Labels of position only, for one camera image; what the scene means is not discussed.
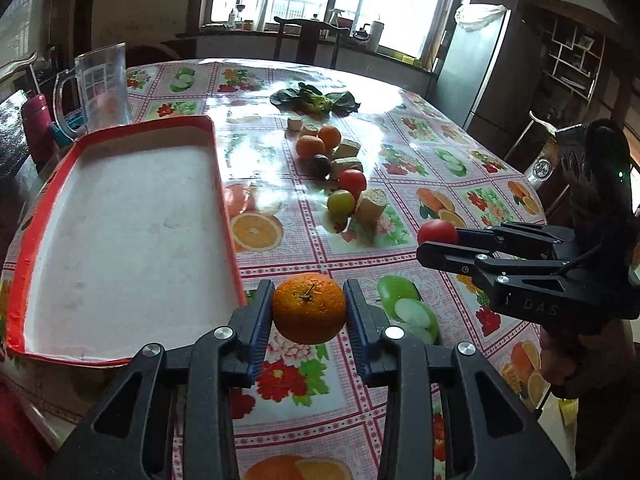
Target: clear plastic jug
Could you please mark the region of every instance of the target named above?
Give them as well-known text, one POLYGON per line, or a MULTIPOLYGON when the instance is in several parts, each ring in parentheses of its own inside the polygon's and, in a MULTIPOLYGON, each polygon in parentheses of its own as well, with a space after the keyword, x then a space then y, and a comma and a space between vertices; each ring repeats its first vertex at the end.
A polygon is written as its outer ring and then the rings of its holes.
POLYGON ((105 46, 76 57, 76 65, 56 76, 53 113, 60 129, 72 139, 131 122, 127 105, 125 44, 105 46), (65 82, 76 78, 84 126, 73 130, 62 111, 65 82))

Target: red tomato held by gripper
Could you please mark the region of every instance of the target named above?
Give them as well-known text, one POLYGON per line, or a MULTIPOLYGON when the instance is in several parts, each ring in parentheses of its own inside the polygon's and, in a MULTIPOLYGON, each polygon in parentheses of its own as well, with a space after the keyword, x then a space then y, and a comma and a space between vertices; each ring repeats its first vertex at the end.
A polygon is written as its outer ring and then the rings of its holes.
POLYGON ((418 231, 418 244, 425 242, 439 242, 441 244, 457 244, 458 232, 452 224, 444 220, 431 220, 418 231))
POLYGON ((340 189, 346 189, 358 201, 360 193, 367 189, 367 178, 358 170, 344 170, 338 177, 340 189))

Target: round dining table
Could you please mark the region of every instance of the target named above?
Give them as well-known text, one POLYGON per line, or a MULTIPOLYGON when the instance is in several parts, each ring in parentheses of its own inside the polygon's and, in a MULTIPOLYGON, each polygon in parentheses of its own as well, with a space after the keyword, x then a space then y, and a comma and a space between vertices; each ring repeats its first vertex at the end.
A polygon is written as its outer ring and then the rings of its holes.
MULTIPOLYGON (((262 279, 277 286, 300 272, 320 272, 338 284, 356 278, 368 303, 382 307, 381 280, 407 278, 438 319, 439 344, 452 348, 472 342, 527 406, 540 402, 538 327, 492 312, 470 278, 425 269, 415 257, 417 232, 427 221, 441 218, 469 228, 504 221, 544 223, 540 201, 519 172, 422 97, 351 73, 247 59, 129 68, 127 91, 136 122, 197 114, 212 119, 221 178, 231 197, 226 204, 230 217, 241 213, 234 204, 236 191, 270 197, 255 201, 254 235, 231 233, 248 301, 262 279), (190 77, 180 78, 184 74, 190 77), (325 93, 348 90, 360 108, 346 116, 318 116, 270 103, 275 91, 300 82, 325 93), (287 129, 288 118, 316 127, 331 124, 343 139, 359 143, 357 157, 368 186, 384 190, 388 199, 372 234, 332 221, 326 200, 337 185, 308 174, 296 155, 299 134, 287 129)), ((56 449, 118 369, 37 361, 6 350, 1 338, 20 241, 19 228, 2 268, 0 371, 56 449)), ((435 385, 431 395, 434 423, 442 425, 435 385)), ((260 471, 282 468, 280 478, 286 480, 293 478, 286 473, 291 464, 305 460, 310 468, 324 464, 331 478, 376 478, 386 388, 363 385, 346 329, 325 344, 310 346, 293 343, 272 328, 256 383, 249 390, 233 390, 231 399, 241 477, 261 478, 260 471), (247 474, 250 468, 257 473, 247 474)), ((173 478, 181 479, 179 409, 177 418, 173 478)), ((434 449, 436 477, 444 478, 444 443, 437 440, 434 449)))

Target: wooden block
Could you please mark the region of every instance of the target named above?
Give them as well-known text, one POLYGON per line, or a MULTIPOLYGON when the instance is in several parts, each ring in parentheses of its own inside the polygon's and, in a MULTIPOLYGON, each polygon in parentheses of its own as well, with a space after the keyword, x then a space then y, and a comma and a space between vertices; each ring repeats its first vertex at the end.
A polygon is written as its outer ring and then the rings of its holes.
POLYGON ((354 217, 361 226, 373 229, 385 211, 386 204, 386 193, 382 189, 365 189, 358 199, 354 217))
POLYGON ((312 124, 305 124, 304 126, 302 126, 302 135, 310 135, 313 137, 317 137, 318 136, 318 132, 320 130, 318 130, 318 128, 316 126, 313 126, 312 124))
POLYGON ((338 177, 340 177, 340 174, 344 170, 362 171, 362 163, 354 156, 334 158, 334 160, 331 161, 331 180, 338 180, 338 177))
POLYGON ((360 143, 355 140, 343 139, 335 150, 334 158, 345 158, 347 156, 358 156, 360 143))
POLYGON ((288 118, 287 119, 287 130, 290 130, 292 132, 299 132, 302 129, 302 119, 294 119, 294 118, 288 118))

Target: metal bolt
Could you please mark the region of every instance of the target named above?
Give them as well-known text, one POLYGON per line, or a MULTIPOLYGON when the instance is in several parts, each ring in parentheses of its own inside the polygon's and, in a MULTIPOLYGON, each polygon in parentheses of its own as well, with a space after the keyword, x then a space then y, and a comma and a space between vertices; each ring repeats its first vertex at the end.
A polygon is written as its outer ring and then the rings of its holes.
POLYGON ((469 341, 463 341, 462 343, 458 344, 458 352, 460 352, 462 355, 473 355, 476 353, 476 347, 469 341))
POLYGON ((142 355, 144 357, 153 357, 154 355, 158 355, 160 353, 160 345, 156 343, 151 343, 150 345, 146 345, 142 349, 142 355))
POLYGON ((389 339, 402 339, 404 337, 404 330, 399 326, 388 326, 385 328, 385 335, 389 339))
POLYGON ((219 326, 213 333, 216 339, 229 339, 234 334, 234 330, 229 326, 219 326))

